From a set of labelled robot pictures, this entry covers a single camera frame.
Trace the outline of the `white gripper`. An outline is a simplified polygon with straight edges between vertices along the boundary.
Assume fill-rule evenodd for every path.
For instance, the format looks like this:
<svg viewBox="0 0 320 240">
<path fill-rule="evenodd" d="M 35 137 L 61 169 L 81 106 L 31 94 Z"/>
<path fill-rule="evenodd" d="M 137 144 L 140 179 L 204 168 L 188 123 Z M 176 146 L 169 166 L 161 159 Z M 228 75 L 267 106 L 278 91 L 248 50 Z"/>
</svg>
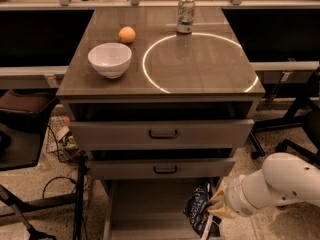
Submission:
<svg viewBox="0 0 320 240">
<path fill-rule="evenodd" d="M 211 208 L 208 212 L 219 218 L 234 219 L 236 215 L 249 217 L 258 212 L 258 210 L 248 201 L 242 188 L 242 182 L 245 178 L 240 175 L 231 180 L 227 187 L 219 188 L 210 198 Z"/>
</svg>

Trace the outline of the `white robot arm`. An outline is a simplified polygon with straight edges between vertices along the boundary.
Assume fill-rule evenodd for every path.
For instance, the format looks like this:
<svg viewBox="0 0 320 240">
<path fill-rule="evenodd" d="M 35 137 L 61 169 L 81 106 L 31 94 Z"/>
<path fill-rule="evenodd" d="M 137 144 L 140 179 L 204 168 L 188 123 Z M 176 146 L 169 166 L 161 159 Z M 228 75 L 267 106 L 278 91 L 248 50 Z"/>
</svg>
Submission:
<svg viewBox="0 0 320 240">
<path fill-rule="evenodd" d="M 300 202 L 320 206 L 320 170 L 289 153 L 274 153 L 260 170 L 218 190 L 207 211 L 220 218 L 249 217 L 265 207 Z"/>
</svg>

